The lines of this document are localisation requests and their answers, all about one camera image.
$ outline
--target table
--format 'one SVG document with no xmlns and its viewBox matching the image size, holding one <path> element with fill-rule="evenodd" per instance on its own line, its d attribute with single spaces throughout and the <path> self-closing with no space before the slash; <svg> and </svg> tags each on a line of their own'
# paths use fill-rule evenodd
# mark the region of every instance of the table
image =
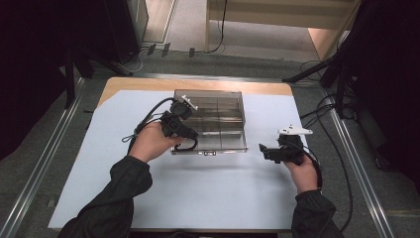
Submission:
<svg viewBox="0 0 420 238">
<path fill-rule="evenodd" d="M 320 60 L 350 30 L 361 0 L 229 0 L 225 21 L 308 28 Z M 223 0 L 207 0 L 205 51 L 209 21 L 223 19 Z"/>
<path fill-rule="evenodd" d="M 121 139 L 132 133 L 158 98 L 173 95 L 175 89 L 242 91 L 249 149 L 216 157 L 167 152 L 151 161 L 154 185 L 135 197 L 132 229 L 259 233 L 289 229 L 295 186 L 285 166 L 264 160 L 258 146 L 258 142 L 277 146 L 272 123 L 280 128 L 289 123 L 301 126 L 287 84 L 129 77 L 109 79 L 49 228 L 62 228 L 103 188 L 111 166 L 127 153 L 128 145 Z M 263 107 L 275 110 L 261 113 Z"/>
</svg>

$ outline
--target black sleeve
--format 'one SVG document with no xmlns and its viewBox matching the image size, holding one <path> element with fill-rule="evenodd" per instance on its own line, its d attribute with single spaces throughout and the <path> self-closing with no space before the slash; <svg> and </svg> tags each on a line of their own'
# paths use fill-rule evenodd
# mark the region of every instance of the black sleeve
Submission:
<svg viewBox="0 0 420 238">
<path fill-rule="evenodd" d="M 293 238 L 344 237 L 333 221 L 334 204 L 318 190 L 296 196 L 291 230 Z"/>
<path fill-rule="evenodd" d="M 133 197 L 152 186 L 149 165 L 127 156 L 111 169 L 111 181 L 69 220 L 58 238 L 127 237 L 133 220 Z"/>
</svg>

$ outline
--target white tabletop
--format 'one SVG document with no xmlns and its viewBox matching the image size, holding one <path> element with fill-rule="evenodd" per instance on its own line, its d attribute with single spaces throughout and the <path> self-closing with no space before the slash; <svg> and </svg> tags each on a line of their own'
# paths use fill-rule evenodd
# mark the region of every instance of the white tabletop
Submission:
<svg viewBox="0 0 420 238">
<path fill-rule="evenodd" d="M 95 110 L 49 228 L 60 229 L 109 182 L 126 154 L 121 139 L 173 91 L 120 91 Z M 173 156 L 150 162 L 154 184 L 135 197 L 132 228 L 169 231 L 289 229 L 296 188 L 284 165 L 263 158 L 259 143 L 277 147 L 277 129 L 301 126 L 293 96 L 244 94 L 246 153 Z M 164 104 L 157 112 L 169 108 Z"/>
</svg>

